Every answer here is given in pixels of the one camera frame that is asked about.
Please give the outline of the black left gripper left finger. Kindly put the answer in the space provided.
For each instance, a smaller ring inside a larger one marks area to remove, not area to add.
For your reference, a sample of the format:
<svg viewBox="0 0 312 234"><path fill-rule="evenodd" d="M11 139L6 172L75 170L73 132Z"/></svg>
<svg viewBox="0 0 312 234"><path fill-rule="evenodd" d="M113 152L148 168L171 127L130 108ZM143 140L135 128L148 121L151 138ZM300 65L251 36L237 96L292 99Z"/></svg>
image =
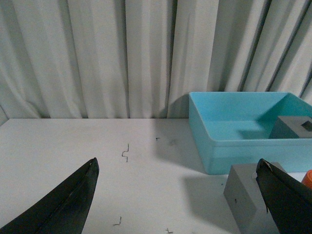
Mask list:
<svg viewBox="0 0 312 234"><path fill-rule="evenodd" d="M98 160L83 164L36 204L0 229L2 234L80 234L96 190Z"/></svg>

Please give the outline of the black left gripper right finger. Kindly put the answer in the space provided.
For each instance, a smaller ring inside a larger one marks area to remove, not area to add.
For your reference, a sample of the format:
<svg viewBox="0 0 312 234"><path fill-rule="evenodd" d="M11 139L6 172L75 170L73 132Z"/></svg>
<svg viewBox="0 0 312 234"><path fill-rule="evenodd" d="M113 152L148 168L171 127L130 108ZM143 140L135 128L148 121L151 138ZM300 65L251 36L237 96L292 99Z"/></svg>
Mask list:
<svg viewBox="0 0 312 234"><path fill-rule="evenodd" d="M256 167L256 181L267 210L281 234L312 232L312 190L265 159Z"/></svg>

